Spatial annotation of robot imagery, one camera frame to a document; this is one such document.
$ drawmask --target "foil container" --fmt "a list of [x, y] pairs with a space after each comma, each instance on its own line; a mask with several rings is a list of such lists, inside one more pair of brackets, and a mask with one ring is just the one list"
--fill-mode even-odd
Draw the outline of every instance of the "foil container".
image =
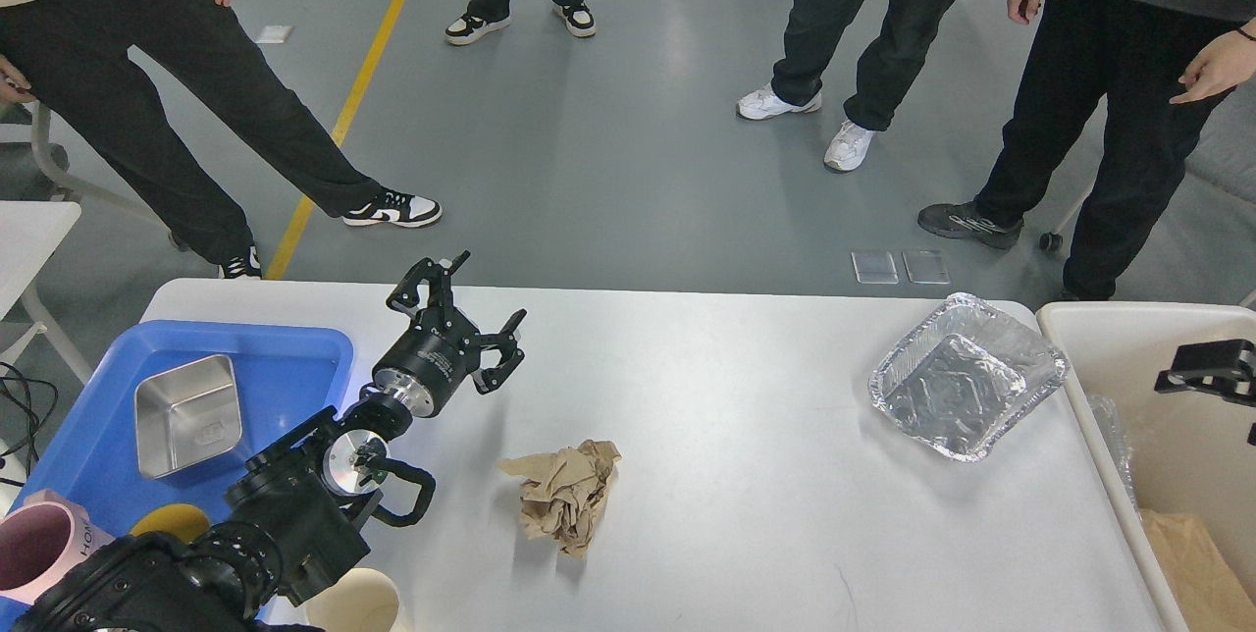
[[894, 346], [868, 392], [903, 433], [977, 462], [1068, 373], [1048, 338], [977, 297], [952, 294]]

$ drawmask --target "white sneaker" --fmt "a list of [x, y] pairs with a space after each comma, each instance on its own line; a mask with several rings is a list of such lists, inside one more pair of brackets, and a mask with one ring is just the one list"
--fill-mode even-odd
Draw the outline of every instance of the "white sneaker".
[[824, 152], [824, 166], [843, 172], [859, 168], [874, 136], [877, 136], [874, 131], [864, 129], [847, 119], [842, 123], [842, 129], [838, 129], [838, 136], [830, 141], [829, 151]]
[[427, 226], [441, 219], [441, 204], [422, 195], [381, 188], [371, 202], [340, 216], [345, 225], [364, 226], [388, 222], [396, 226]]
[[448, 29], [445, 29], [445, 40], [450, 45], [465, 46], [468, 43], [479, 41], [484, 34], [505, 29], [506, 25], [510, 25], [509, 16], [502, 20], [484, 20], [479, 15], [463, 14], [453, 24], [450, 24]]
[[219, 265], [219, 279], [261, 279], [261, 263], [257, 261], [257, 248], [250, 246], [245, 256], [234, 256]]
[[745, 119], [767, 119], [786, 112], [810, 113], [816, 109], [820, 109], [820, 92], [816, 92], [815, 97], [806, 104], [794, 106], [776, 97], [776, 92], [772, 92], [772, 83], [766, 83], [762, 88], [750, 92], [749, 95], [737, 101], [737, 114]]
[[589, 8], [583, 3], [578, 6], [554, 5], [554, 14], [563, 20], [566, 31], [575, 38], [589, 38], [598, 33], [597, 25], [593, 24], [593, 11], [589, 11]]

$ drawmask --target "crumpled brown paper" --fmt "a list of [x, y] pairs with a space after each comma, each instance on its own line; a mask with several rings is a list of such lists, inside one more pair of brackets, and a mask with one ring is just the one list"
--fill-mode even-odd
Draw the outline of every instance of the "crumpled brown paper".
[[588, 440], [577, 449], [504, 460], [497, 467], [525, 479], [519, 520], [528, 538], [553, 537], [564, 554], [584, 558], [619, 459], [610, 441]]
[[1203, 520], [1188, 514], [1139, 511], [1191, 632], [1256, 632], [1256, 606], [1221, 558]]

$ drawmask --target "yellow floor line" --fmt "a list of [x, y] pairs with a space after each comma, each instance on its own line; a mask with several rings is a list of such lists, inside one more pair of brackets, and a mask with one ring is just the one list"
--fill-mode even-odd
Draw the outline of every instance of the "yellow floor line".
[[[406, 0], [392, 0], [388, 4], [388, 11], [384, 13], [384, 19], [379, 23], [374, 41], [371, 43], [371, 50], [367, 52], [367, 59], [362, 62], [362, 68], [359, 68], [358, 77], [353, 82], [349, 97], [344, 101], [344, 108], [340, 109], [340, 118], [337, 119], [335, 127], [332, 129], [332, 141], [335, 141], [337, 146], [342, 146], [345, 136], [349, 134], [353, 118], [358, 114], [358, 106], [362, 104], [362, 98], [367, 94], [367, 88], [371, 85], [371, 79], [376, 74], [376, 68], [378, 68], [379, 59], [384, 54], [384, 48], [388, 46], [388, 39], [392, 36], [393, 28], [404, 5]], [[296, 244], [301, 241], [301, 234], [305, 232], [305, 224], [309, 221], [310, 211], [313, 210], [314, 204], [306, 197], [301, 197], [300, 202], [296, 204], [293, 219], [288, 221], [288, 230], [284, 231], [284, 237], [279, 241], [279, 249], [275, 251], [275, 256], [270, 260], [270, 266], [266, 269], [266, 279], [284, 278], [284, 273], [288, 271], [288, 261], [291, 261], [293, 254], [296, 251]]]

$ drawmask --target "black sneaker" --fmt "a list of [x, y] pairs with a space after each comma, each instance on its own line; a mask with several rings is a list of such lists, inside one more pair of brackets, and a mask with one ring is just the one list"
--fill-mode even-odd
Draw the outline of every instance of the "black sneaker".
[[220, 264], [219, 279], [261, 279], [257, 248], [249, 248], [249, 256], [234, 256]]
[[559, 19], [566, 25], [568, 33], [575, 38], [589, 38], [598, 33], [597, 25], [593, 25], [593, 11], [589, 11], [589, 8], [583, 3], [577, 6], [554, 5], [554, 14], [559, 15]]
[[345, 225], [364, 226], [391, 222], [396, 226], [425, 226], [441, 219], [441, 204], [420, 195], [384, 188], [371, 202], [344, 214]]
[[479, 15], [463, 14], [453, 24], [450, 24], [448, 29], [445, 29], [445, 40], [455, 46], [465, 46], [468, 43], [479, 41], [484, 34], [505, 29], [506, 25], [510, 25], [509, 16], [502, 20], [484, 20]]
[[996, 250], [1010, 250], [1020, 239], [1024, 220], [1014, 226], [1000, 226], [977, 212], [976, 204], [931, 204], [916, 216], [916, 224], [938, 237], [968, 239]]

